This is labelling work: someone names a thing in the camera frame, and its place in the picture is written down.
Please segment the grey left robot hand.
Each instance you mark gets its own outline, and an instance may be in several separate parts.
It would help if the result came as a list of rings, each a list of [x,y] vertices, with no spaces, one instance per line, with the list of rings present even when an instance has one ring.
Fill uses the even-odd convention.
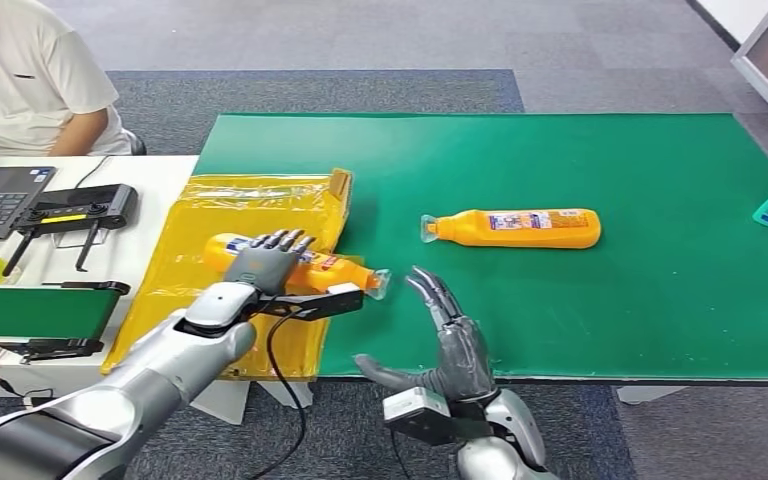
[[[266,295],[282,295],[288,278],[315,240],[302,229],[260,235],[238,250],[223,280],[247,283]]]

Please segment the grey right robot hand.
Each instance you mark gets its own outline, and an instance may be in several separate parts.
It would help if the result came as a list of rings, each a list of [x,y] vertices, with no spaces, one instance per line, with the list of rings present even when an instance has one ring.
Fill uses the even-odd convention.
[[[466,315],[444,281],[414,266],[406,281],[419,294],[434,323],[438,339],[438,365],[421,373],[384,367],[372,356],[358,354],[355,365],[362,375],[393,391],[422,387],[448,401],[477,401],[495,393],[488,350],[477,322]]]

